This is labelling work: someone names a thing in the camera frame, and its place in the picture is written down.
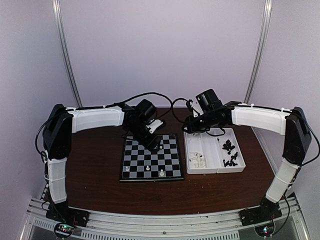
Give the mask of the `black grey chess board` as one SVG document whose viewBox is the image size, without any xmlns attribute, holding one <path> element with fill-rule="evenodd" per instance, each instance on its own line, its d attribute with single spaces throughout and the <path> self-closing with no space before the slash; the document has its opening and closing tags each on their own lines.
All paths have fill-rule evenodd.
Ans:
<svg viewBox="0 0 320 240">
<path fill-rule="evenodd" d="M 162 134 L 160 140 L 162 150 L 149 151 L 134 139 L 126 137 L 123 145 L 119 180 L 121 182 L 156 182 L 156 181 L 183 181 L 184 171 L 180 157 L 178 136 L 175 133 Z M 163 169 L 165 176 L 159 176 Z"/>
</svg>

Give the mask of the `white king chess piece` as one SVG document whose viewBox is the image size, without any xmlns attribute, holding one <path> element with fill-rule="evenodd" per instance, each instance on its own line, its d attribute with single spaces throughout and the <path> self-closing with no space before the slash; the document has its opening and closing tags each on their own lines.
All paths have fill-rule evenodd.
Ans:
<svg viewBox="0 0 320 240">
<path fill-rule="evenodd" d="M 160 177 L 164 177 L 166 174 L 165 174 L 165 171 L 163 170 L 163 169 L 161 169 L 160 171 L 159 171 L 159 176 Z"/>
</svg>

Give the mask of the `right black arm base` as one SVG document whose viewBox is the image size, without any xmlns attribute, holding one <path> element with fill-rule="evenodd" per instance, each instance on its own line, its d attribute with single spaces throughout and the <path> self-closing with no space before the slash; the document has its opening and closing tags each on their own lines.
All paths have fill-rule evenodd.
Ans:
<svg viewBox="0 0 320 240">
<path fill-rule="evenodd" d="M 268 200 L 265 196 L 261 199 L 260 205 L 252 208 L 245 208 L 239 211 L 239 217 L 243 226 L 255 225 L 282 216 L 280 205 Z"/>
</svg>

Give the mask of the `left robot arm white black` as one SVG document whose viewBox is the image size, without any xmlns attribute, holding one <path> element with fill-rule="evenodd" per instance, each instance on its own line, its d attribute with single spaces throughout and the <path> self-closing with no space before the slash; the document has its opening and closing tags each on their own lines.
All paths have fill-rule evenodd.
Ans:
<svg viewBox="0 0 320 240">
<path fill-rule="evenodd" d="M 160 145 L 155 133 L 165 122 L 154 119 L 156 107 L 148 100 L 136 106 L 125 103 L 93 107 L 65 107 L 56 104 L 42 132 L 45 163 L 48 169 L 50 196 L 55 204 L 52 213 L 61 222 L 72 218 L 72 211 L 63 203 L 67 201 L 66 163 L 72 149 L 72 135 L 80 131 L 102 127 L 123 127 L 147 150 Z"/>
</svg>

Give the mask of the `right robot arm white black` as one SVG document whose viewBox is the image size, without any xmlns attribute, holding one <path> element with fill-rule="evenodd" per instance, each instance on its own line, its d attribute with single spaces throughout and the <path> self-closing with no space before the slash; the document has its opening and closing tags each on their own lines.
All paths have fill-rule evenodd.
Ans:
<svg viewBox="0 0 320 240">
<path fill-rule="evenodd" d="M 222 103 L 213 89 L 187 100 L 190 115 L 183 120 L 188 174 L 237 173 L 245 168 L 243 156 L 235 161 L 227 156 L 230 147 L 240 145 L 231 126 L 251 127 L 283 137 L 281 163 L 264 197 L 266 202 L 256 210 L 259 220 L 268 220 L 285 192 L 293 185 L 304 165 L 312 140 L 312 130 L 302 108 L 272 108 L 240 101 Z"/>
</svg>

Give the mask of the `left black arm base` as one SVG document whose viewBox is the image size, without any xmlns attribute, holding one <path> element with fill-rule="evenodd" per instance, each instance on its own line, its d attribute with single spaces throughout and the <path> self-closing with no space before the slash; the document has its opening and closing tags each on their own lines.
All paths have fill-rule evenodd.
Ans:
<svg viewBox="0 0 320 240">
<path fill-rule="evenodd" d="M 54 203 L 53 201 L 50 201 L 45 216 L 48 219 L 66 223 L 73 227 L 86 227 L 90 213 L 86 210 L 70 208 L 68 200 L 61 203 Z"/>
</svg>

